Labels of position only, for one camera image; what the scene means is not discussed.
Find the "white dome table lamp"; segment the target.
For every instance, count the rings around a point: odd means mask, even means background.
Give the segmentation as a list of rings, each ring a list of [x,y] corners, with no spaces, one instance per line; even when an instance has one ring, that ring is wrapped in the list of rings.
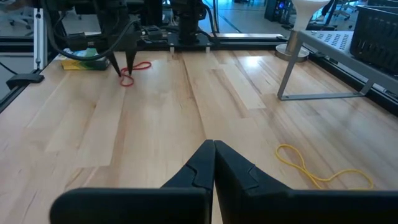
[[[292,3],[296,9],[296,20],[288,42],[286,44],[280,44],[275,48],[275,56],[282,60],[289,61],[293,55],[294,49],[299,47],[297,62],[304,62],[308,59],[310,54],[309,50],[302,47],[302,44],[298,43],[298,33],[305,30],[310,22],[310,19],[314,13],[326,6],[329,0],[292,0]]]

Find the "red rubber band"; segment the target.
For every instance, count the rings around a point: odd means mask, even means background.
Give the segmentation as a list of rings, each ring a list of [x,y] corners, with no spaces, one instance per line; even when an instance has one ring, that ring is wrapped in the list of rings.
[[[132,67],[133,70],[147,70],[151,68],[151,62],[140,62]],[[129,73],[128,68],[124,67],[121,69],[121,78],[119,84],[123,87],[130,87],[134,84],[134,78],[132,73]]]

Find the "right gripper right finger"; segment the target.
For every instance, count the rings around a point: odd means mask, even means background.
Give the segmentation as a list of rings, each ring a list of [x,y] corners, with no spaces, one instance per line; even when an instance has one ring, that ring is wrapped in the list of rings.
[[[215,141],[215,185],[227,224],[398,224],[398,191],[295,190]]]

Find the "grey metal riser shelf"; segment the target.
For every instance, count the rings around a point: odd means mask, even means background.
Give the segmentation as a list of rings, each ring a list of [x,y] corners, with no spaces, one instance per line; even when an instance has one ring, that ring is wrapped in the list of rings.
[[[294,47],[289,64],[284,73],[282,83],[277,92],[280,100],[321,100],[334,98],[354,98],[366,96],[376,83],[398,95],[398,78],[394,78],[382,70],[378,70],[354,58],[349,52],[353,38],[352,31],[310,31],[302,30],[297,34],[297,46]],[[309,95],[284,95],[287,82],[299,57],[301,46],[307,44],[330,58],[342,63],[354,72],[367,78],[368,81],[359,92],[322,93]]]

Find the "black office chair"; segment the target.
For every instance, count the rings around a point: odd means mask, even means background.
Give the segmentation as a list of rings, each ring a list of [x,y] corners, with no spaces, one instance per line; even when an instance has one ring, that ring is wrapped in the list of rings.
[[[15,26],[15,23],[18,22],[22,25],[25,25],[26,29],[31,30],[32,24],[34,23],[32,9],[28,7],[15,11],[10,11],[7,13],[7,16],[11,26]]]

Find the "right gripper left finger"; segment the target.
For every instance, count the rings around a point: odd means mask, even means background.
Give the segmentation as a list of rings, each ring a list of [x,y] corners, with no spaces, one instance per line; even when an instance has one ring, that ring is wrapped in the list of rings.
[[[50,224],[210,224],[215,143],[204,141],[159,188],[78,188],[61,194]]]

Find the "black mesh basket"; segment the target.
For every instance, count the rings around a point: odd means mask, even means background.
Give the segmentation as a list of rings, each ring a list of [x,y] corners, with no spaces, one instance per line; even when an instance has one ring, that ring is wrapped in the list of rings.
[[[398,7],[398,0],[368,0],[368,6]]]
[[[398,6],[358,6],[350,53],[398,76]]]

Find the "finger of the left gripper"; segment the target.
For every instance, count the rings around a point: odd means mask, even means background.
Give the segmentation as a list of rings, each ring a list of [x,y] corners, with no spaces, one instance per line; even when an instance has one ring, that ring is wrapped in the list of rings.
[[[127,49],[126,50],[127,71],[128,71],[129,75],[132,74],[136,54],[137,54],[136,49]]]
[[[109,60],[109,62],[111,63],[111,65],[113,66],[113,68],[115,69],[117,75],[120,77],[121,76],[121,70],[119,68],[118,65],[118,61],[115,57],[115,54],[113,52],[111,52],[108,56],[107,59]]]

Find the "yellow rubber band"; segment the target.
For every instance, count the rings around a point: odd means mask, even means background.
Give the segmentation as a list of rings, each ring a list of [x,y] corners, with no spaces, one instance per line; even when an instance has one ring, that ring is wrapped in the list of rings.
[[[300,162],[299,162],[298,164],[296,164],[296,163],[293,163],[293,162],[288,161],[287,159],[284,159],[284,158],[281,156],[281,154],[280,154],[280,150],[281,150],[281,149],[290,149],[290,150],[294,151],[294,152],[297,154],[297,156],[298,156]],[[350,190],[372,190],[372,189],[374,188],[374,181],[372,180],[372,178],[370,178],[370,176],[368,176],[368,175],[367,175],[366,173],[364,173],[363,171],[357,170],[357,169],[345,169],[345,170],[341,170],[341,171],[338,171],[337,173],[334,173],[332,176],[327,177],[327,178],[321,178],[321,177],[316,176],[315,174],[311,173],[311,172],[307,169],[307,165],[306,165],[306,163],[305,163],[305,159],[304,159],[303,155],[301,154],[301,152],[300,152],[297,148],[295,148],[295,147],[293,147],[293,146],[291,146],[291,145],[289,145],[289,144],[280,144],[280,145],[275,149],[275,156],[276,156],[276,158],[277,158],[280,162],[282,162],[282,163],[284,163],[284,164],[286,164],[286,165],[288,165],[288,166],[294,167],[294,168],[296,168],[297,170],[299,170],[301,173],[303,173],[304,175],[306,175],[306,176],[310,179],[310,181],[312,182],[312,184],[313,184],[317,189],[320,189],[320,190],[324,190],[324,188],[319,184],[320,182],[329,183],[329,182],[334,181],[335,179],[337,179],[338,177],[340,177],[341,175],[344,175],[344,174],[359,174],[359,175],[360,175],[361,177],[363,177],[363,178],[367,181],[367,183],[368,183],[368,186],[367,186],[367,187],[353,188],[353,189],[350,189]]]

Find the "yellow green crayon box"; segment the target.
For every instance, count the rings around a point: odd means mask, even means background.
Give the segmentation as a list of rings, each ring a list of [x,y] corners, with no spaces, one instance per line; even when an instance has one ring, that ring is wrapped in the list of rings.
[[[92,57],[96,56],[98,53],[96,49],[88,48],[86,50],[80,50],[72,52],[70,49],[64,49],[65,52],[73,54],[79,57]],[[68,58],[64,55],[58,54],[55,58],[60,61],[61,66],[64,70],[106,70],[110,64],[109,60],[105,57],[95,60],[95,61],[79,61]]]

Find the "black computer tower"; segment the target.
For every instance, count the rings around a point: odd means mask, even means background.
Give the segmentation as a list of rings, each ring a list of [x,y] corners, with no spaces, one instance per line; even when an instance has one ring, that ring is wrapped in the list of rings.
[[[271,22],[288,24],[292,6],[291,0],[266,0],[264,18]]]

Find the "silver aluminium post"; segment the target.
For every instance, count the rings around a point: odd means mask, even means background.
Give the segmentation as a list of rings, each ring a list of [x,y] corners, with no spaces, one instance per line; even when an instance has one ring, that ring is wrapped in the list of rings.
[[[34,8],[34,69],[43,70],[47,66],[47,26],[43,9]]]

